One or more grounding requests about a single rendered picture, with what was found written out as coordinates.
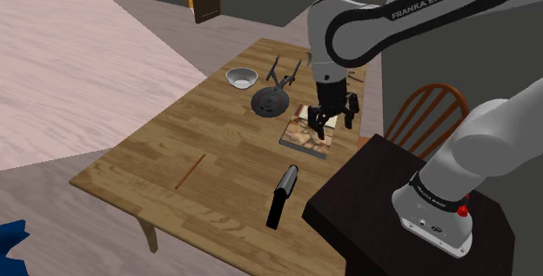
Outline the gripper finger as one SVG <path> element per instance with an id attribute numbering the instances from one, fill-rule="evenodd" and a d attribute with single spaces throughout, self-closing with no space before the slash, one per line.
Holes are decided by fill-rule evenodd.
<path id="1" fill-rule="evenodd" d="M 318 134 L 318 138 L 325 139 L 324 126 L 332 116 L 332 112 L 321 106 L 309 106 L 308 110 L 308 125 Z"/>
<path id="2" fill-rule="evenodd" d="M 359 113 L 359 99 L 356 93 L 347 92 L 346 95 L 339 101 L 339 110 L 345 115 L 345 128 L 351 130 L 352 121 L 357 113 Z"/>

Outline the book with patterned cover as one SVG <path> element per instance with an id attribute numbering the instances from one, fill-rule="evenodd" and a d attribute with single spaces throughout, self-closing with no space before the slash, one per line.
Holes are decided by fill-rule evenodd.
<path id="1" fill-rule="evenodd" d="M 338 117 L 335 116 L 325 123 L 325 139 L 320 139 L 318 134 L 308 125 L 308 106 L 299 105 L 286 126 L 279 143 L 294 150 L 327 159 L 337 120 Z"/>

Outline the dark grey spaceship model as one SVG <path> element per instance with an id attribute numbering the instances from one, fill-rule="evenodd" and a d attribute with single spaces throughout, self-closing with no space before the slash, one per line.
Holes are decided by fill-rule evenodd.
<path id="1" fill-rule="evenodd" d="M 287 110 L 290 98 L 285 92 L 284 87 L 286 84 L 291 85 L 296 80 L 295 77 L 301 64 L 301 61 L 298 61 L 294 72 L 290 76 L 285 76 L 281 81 L 278 81 L 274 70 L 278 64 L 279 58 L 280 56 L 276 57 L 275 62 L 265 79 L 269 80 L 272 77 L 275 85 L 260 89 L 251 98 L 252 110 L 263 118 L 275 118 Z"/>

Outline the brown wooden chair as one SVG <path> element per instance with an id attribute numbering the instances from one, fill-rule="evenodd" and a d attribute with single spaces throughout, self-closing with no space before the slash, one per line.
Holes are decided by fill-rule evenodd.
<path id="1" fill-rule="evenodd" d="M 411 94 L 383 138 L 421 159 L 428 159 L 469 114 L 464 96 L 453 86 L 427 84 Z"/>

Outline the black flashlight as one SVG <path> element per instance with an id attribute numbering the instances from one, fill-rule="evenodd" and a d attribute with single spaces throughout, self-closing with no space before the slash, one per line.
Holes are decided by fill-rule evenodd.
<path id="1" fill-rule="evenodd" d="M 291 196 L 297 179 L 298 167 L 296 165 L 290 165 L 273 192 L 273 200 L 268 218 L 266 220 L 267 227 L 273 230 L 278 229 L 278 223 L 280 221 L 285 201 Z"/>

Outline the white bowl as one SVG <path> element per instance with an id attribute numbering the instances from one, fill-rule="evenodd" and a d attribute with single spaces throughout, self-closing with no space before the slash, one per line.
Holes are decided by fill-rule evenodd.
<path id="1" fill-rule="evenodd" d="M 225 77 L 229 84 L 240 90 L 250 88 L 258 80 L 257 72 L 245 67 L 232 68 L 225 73 Z"/>

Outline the dark robot stand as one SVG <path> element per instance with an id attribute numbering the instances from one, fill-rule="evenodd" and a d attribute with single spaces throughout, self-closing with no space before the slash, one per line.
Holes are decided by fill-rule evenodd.
<path id="1" fill-rule="evenodd" d="M 513 276 L 515 237 L 499 203 L 471 193 L 473 244 L 460 259 L 401 224 L 392 193 L 425 161 L 374 135 L 307 202 L 303 219 L 346 260 L 338 276 Z"/>

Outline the wooden table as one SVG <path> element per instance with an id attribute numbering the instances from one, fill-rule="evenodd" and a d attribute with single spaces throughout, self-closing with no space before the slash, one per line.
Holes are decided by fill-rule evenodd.
<path id="1" fill-rule="evenodd" d="M 75 176 L 71 183 L 129 213 L 144 226 L 209 253 L 253 276 L 338 276 L 345 260 L 302 217 L 311 196 L 357 151 L 359 128 L 338 125 L 327 159 L 279 140 L 301 104 L 318 102 L 305 48 L 262 38 L 230 68 L 258 74 L 257 89 L 277 56 L 279 76 L 292 74 L 288 109 L 262 118 L 253 89 L 231 86 L 219 70 Z M 205 158 L 175 190 L 194 163 Z M 290 165 L 298 179 L 278 229 L 266 226 L 273 192 Z"/>

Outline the orange pencil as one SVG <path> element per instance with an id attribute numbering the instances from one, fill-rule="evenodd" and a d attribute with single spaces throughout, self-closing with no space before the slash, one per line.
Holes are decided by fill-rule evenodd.
<path id="1" fill-rule="evenodd" d="M 175 190 L 177 190 L 184 182 L 186 179 L 188 179 L 190 177 L 190 175 L 192 174 L 192 172 L 198 167 L 198 165 L 202 162 L 202 160 L 205 158 L 206 156 L 206 153 L 204 153 L 195 163 L 194 165 L 190 168 L 190 170 L 178 181 L 178 183 L 176 184 L 175 186 Z"/>

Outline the blue furniture piece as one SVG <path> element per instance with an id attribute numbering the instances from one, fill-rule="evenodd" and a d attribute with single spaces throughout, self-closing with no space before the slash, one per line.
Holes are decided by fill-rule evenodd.
<path id="1" fill-rule="evenodd" d="M 30 276 L 22 259 L 8 256 L 13 247 L 30 236 L 25 227 L 24 219 L 0 225 L 0 276 Z"/>

